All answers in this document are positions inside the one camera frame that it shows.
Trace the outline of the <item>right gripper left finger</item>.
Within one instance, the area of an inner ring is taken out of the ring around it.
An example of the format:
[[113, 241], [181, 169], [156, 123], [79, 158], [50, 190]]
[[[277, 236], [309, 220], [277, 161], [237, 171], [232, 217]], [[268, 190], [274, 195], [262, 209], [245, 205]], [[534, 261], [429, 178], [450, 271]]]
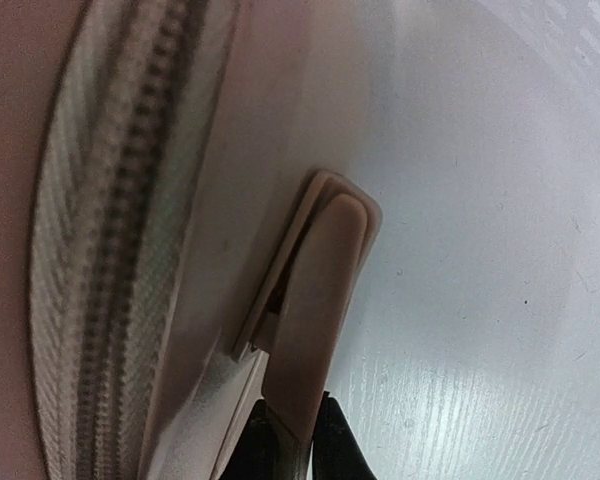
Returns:
[[305, 478], [305, 445], [257, 400], [229, 459], [229, 480]]

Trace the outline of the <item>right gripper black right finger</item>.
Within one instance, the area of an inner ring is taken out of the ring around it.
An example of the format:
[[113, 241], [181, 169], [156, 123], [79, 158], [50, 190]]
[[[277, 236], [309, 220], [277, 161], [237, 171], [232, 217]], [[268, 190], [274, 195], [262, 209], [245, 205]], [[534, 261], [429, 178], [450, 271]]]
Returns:
[[338, 401], [323, 394], [313, 433], [312, 478], [375, 480]]

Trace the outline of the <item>pink hard-shell suitcase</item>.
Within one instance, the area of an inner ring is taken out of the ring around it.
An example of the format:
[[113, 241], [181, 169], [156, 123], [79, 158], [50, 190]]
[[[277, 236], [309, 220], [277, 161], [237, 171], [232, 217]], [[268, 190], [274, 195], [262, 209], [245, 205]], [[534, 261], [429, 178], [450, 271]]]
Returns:
[[381, 222], [352, 1], [0, 1], [0, 479], [305, 445]]

